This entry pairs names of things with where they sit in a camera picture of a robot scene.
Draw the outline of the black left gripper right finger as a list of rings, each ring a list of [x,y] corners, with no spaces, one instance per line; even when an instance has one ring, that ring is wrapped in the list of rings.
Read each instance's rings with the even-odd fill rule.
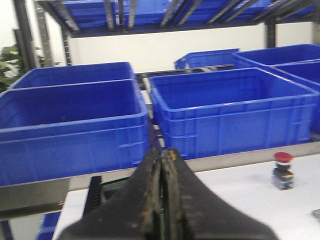
[[[176,194],[171,219],[182,224],[184,240],[276,240],[267,225],[235,209],[212,192],[189,168],[176,148],[162,151],[169,189]]]

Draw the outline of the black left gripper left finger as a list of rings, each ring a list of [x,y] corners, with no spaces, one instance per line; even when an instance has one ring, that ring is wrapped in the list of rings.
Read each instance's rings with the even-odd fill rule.
[[[159,240],[160,154],[146,151],[124,186],[96,210],[66,227],[60,240]]]

